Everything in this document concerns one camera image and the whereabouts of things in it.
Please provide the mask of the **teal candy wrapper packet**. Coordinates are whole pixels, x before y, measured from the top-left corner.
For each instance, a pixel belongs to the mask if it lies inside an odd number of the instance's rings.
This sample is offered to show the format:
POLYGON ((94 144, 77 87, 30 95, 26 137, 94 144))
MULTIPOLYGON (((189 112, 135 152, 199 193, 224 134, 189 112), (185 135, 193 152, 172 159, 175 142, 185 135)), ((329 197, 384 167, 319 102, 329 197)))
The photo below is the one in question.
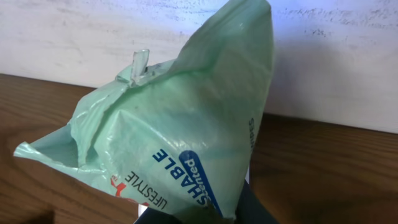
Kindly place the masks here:
POLYGON ((207 206, 235 219, 272 80, 270 4, 229 1, 176 59, 148 59, 136 52, 66 126, 14 155, 181 221, 207 206))

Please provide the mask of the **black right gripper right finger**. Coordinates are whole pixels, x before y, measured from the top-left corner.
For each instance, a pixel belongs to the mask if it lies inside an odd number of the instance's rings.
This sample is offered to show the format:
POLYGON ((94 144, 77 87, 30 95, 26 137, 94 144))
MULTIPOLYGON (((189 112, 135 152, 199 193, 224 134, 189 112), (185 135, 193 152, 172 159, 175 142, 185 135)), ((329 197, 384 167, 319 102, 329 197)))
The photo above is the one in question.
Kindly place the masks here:
POLYGON ((238 224, 279 224, 268 212, 244 181, 236 209, 236 223, 238 224))

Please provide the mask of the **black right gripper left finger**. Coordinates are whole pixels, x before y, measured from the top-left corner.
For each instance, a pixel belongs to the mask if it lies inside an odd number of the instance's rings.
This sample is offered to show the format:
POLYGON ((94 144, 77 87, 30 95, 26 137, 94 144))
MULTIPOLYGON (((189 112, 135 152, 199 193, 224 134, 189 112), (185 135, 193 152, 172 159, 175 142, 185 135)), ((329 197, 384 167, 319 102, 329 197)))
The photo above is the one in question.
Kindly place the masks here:
POLYGON ((182 224, 182 222, 169 214, 147 208, 134 224, 182 224))

